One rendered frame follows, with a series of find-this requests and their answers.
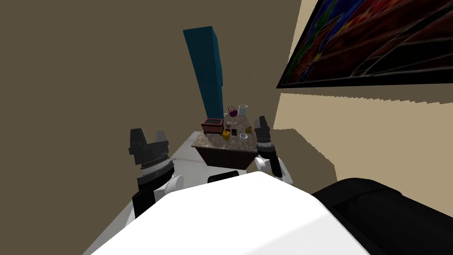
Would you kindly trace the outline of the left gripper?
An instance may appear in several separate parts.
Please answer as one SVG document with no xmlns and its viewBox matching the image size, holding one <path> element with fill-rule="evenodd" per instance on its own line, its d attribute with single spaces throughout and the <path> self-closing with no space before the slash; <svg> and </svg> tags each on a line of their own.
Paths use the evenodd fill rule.
<svg viewBox="0 0 453 255">
<path fill-rule="evenodd" d="M 162 130 L 156 131 L 155 142 L 149 144 L 142 128 L 130 130 L 129 154 L 133 155 L 135 165 L 153 166 L 169 159 L 168 145 Z"/>
</svg>

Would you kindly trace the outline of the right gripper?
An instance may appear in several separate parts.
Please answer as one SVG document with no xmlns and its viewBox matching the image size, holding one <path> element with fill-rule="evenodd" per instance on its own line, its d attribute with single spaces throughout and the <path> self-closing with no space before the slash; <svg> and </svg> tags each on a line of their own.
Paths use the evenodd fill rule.
<svg viewBox="0 0 453 255">
<path fill-rule="evenodd" d="M 257 137 L 257 143 L 271 142 L 270 128 L 267 124 L 265 116 L 260 116 L 259 120 L 254 121 L 254 132 Z"/>
</svg>

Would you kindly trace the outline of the red toaster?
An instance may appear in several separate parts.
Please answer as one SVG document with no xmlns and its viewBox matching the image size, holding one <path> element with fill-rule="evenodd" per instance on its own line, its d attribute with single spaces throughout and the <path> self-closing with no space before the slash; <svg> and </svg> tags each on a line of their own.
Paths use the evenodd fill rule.
<svg viewBox="0 0 453 255">
<path fill-rule="evenodd" d="M 201 127 L 204 133 L 222 134 L 224 130 L 224 119 L 206 118 Z"/>
</svg>

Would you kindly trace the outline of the dark brown marble-topped counter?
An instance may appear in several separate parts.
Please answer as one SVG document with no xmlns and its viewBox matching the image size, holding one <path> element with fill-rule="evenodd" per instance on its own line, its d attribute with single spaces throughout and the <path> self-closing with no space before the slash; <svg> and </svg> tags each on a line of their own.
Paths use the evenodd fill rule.
<svg viewBox="0 0 453 255">
<path fill-rule="evenodd" d="M 230 135 L 230 139 L 225 141 L 222 134 L 204 133 L 202 130 L 192 147 L 208 166 L 246 170 L 258 156 L 256 134 L 252 131 L 247 140 L 240 140 L 239 135 L 251 126 L 245 116 L 230 117 L 227 114 L 224 116 L 224 129 L 226 124 L 230 124 L 230 129 L 237 129 L 236 136 Z"/>
</svg>

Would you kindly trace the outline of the tall teal cabinet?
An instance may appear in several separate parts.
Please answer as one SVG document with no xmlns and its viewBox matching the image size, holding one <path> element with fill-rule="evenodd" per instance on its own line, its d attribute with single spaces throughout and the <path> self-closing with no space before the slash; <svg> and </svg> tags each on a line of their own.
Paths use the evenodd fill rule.
<svg viewBox="0 0 453 255">
<path fill-rule="evenodd" d="M 212 26 L 183 30 L 208 118 L 223 119 L 223 72 Z"/>
</svg>

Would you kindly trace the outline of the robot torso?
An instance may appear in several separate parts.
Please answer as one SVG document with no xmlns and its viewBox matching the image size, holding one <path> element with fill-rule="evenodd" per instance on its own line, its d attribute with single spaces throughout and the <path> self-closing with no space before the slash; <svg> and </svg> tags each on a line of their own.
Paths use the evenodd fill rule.
<svg viewBox="0 0 453 255">
<path fill-rule="evenodd" d="M 165 195 L 92 255 L 370 255 L 314 196 L 262 172 Z"/>
</svg>

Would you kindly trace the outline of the colourful framed wall picture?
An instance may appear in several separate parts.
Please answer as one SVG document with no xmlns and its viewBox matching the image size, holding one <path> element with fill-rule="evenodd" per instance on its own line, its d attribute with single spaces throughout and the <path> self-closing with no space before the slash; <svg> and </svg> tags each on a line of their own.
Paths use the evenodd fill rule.
<svg viewBox="0 0 453 255">
<path fill-rule="evenodd" d="M 277 85 L 453 83 L 453 0 L 318 0 Z"/>
</svg>

